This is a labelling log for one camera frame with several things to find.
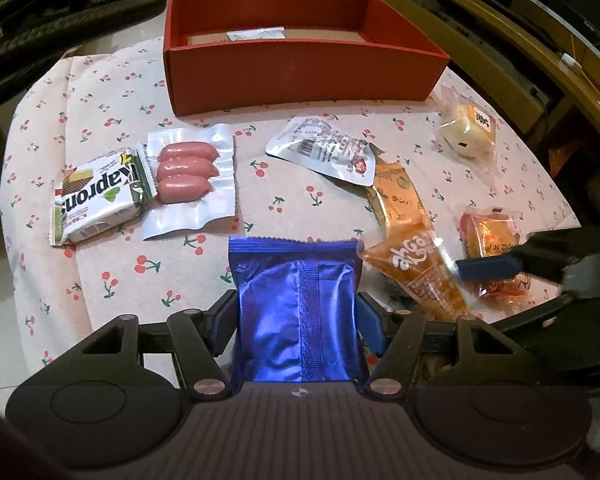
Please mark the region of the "white pouch in box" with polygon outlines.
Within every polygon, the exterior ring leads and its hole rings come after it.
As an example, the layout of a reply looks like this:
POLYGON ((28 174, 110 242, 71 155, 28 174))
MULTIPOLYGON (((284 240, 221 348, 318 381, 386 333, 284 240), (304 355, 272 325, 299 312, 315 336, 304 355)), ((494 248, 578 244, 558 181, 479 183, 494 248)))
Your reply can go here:
POLYGON ((286 38, 285 29, 283 28, 283 26, 233 30, 232 32, 227 32, 226 36, 227 39, 230 41, 251 41, 286 38))

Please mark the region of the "pink sausages vacuum pack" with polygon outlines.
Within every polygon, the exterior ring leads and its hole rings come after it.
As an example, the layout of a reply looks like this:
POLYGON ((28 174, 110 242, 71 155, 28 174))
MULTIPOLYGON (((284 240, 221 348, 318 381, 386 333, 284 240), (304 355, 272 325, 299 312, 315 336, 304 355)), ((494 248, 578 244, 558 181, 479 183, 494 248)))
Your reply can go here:
POLYGON ((235 143, 227 124, 153 131, 138 149, 151 192, 145 240, 199 231, 236 214, 235 143))

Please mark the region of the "brown tofu snack packet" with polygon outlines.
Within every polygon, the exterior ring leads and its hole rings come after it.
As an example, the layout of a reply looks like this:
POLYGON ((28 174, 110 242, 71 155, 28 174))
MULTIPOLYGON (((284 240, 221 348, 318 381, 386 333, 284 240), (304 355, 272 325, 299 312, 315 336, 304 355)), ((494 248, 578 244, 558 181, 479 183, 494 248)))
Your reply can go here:
POLYGON ((393 223, 366 234, 358 254, 395 282, 434 321, 454 322, 469 313, 438 239, 424 222, 393 223))

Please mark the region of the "orange pastry in wrapper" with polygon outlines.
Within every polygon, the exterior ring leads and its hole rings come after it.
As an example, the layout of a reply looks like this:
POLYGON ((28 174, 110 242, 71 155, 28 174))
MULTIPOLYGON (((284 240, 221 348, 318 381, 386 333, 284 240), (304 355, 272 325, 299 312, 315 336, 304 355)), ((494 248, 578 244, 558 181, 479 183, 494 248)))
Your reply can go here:
MULTIPOLYGON (((519 214, 502 208, 466 208, 458 220, 465 257, 495 257, 523 243, 518 219, 519 214)), ((473 282, 469 290, 481 300, 513 304, 527 298, 530 285, 531 278, 519 273, 514 278, 473 282)))

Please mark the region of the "cherry print tablecloth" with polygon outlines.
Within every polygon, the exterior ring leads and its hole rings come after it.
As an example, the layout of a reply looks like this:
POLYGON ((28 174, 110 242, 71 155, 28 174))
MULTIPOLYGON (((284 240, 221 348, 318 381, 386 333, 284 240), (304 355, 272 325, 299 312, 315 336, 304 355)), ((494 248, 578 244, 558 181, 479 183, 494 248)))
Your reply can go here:
POLYGON ((442 152, 440 96, 422 103, 321 102, 258 106, 178 119, 162 42, 64 58, 24 96, 7 138, 1 214, 24 358, 36 372, 112 318, 162 322, 207 309, 233 285, 232 235, 322 242, 359 238, 378 223, 359 188, 268 156, 292 118, 317 116, 373 143, 411 178, 453 258, 468 208, 503 208, 522 234, 571 228, 567 200, 512 128, 496 122, 498 171, 486 185, 442 152), (236 212, 193 231, 143 236, 138 144, 177 128, 234 139, 236 212))

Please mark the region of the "white printed snack pouch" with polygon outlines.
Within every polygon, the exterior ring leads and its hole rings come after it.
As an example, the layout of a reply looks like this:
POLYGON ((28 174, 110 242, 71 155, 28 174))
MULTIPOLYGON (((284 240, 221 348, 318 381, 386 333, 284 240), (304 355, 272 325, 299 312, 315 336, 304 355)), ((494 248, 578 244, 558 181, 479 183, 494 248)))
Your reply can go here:
POLYGON ((370 144, 321 117, 295 117, 273 136, 265 153, 353 185, 374 182, 376 157, 370 144))

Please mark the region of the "red cardboard box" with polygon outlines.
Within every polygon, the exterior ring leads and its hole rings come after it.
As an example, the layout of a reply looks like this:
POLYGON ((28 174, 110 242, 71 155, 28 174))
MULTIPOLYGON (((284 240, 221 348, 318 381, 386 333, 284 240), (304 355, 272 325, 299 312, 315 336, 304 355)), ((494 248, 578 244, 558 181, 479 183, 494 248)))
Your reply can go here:
POLYGON ((178 117, 309 101, 423 101, 448 55, 382 0, 168 0, 163 65, 178 117), (226 33, 285 29, 285 39, 226 33))

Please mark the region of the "gold foil snack packet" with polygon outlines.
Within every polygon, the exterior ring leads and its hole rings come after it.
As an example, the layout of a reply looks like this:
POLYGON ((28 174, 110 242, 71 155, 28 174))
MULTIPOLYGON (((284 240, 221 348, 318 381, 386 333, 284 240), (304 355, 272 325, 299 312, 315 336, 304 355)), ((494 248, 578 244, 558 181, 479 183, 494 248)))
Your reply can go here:
POLYGON ((373 184, 366 188, 366 196, 381 226, 390 229, 399 224, 421 224, 431 231, 428 214, 411 178, 400 162, 386 162, 384 154, 370 144, 376 166, 373 184))

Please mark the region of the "blue foil snack bag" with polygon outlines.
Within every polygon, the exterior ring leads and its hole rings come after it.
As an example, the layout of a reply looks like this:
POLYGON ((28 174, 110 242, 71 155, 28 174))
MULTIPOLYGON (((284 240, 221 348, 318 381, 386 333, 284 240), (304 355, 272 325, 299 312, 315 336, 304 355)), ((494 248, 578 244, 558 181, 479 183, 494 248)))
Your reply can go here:
POLYGON ((228 262, 238 292, 233 385, 368 377, 355 317, 357 240, 232 237, 228 262))

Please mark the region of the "white green wafer pack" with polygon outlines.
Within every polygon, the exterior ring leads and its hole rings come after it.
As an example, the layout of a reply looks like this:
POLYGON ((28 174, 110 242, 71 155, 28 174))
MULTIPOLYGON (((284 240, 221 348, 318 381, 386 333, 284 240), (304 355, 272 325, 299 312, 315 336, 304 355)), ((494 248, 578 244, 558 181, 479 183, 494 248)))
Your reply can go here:
POLYGON ((54 185, 50 246, 78 244, 133 220, 156 196, 142 144, 77 166, 54 185))

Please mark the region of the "white bun in wrapper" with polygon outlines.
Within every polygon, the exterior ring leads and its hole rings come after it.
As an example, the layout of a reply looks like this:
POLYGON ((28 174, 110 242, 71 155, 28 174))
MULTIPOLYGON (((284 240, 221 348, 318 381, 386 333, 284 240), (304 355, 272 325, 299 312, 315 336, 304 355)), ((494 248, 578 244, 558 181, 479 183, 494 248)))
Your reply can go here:
POLYGON ((437 130, 444 154, 464 165, 485 185, 493 186, 496 166, 496 121, 482 106, 444 84, 437 130))

